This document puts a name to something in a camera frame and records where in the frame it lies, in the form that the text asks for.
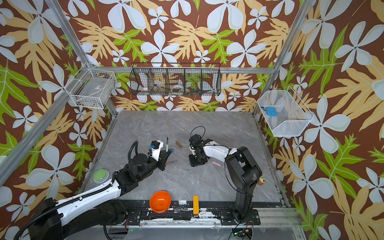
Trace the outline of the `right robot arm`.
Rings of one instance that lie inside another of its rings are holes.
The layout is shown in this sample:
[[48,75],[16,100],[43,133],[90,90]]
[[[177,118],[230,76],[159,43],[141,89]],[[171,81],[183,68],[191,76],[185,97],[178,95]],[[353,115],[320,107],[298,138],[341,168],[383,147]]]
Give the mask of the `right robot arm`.
[[229,148],[211,139],[203,140],[197,134],[191,136],[189,142],[192,167],[204,165],[210,158],[224,163],[236,190],[234,219],[238,223],[246,222],[253,209],[254,189],[262,176],[262,170],[251,152],[246,147]]

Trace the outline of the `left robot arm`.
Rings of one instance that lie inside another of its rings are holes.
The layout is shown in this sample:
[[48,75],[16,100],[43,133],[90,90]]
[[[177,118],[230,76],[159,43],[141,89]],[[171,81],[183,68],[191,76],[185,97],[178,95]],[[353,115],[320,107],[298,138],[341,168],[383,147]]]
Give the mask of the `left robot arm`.
[[139,183],[149,177],[156,169],[165,170],[167,160],[173,149],[163,150],[164,143],[152,141],[147,154],[138,153],[138,141],[134,141],[128,151],[128,163],[112,173],[107,182],[82,194],[54,201],[45,200],[38,215],[20,228],[14,235],[20,240],[28,232],[32,240],[64,240],[72,233],[70,224],[84,227],[81,221],[84,214],[92,209],[113,202],[113,200],[131,192]]

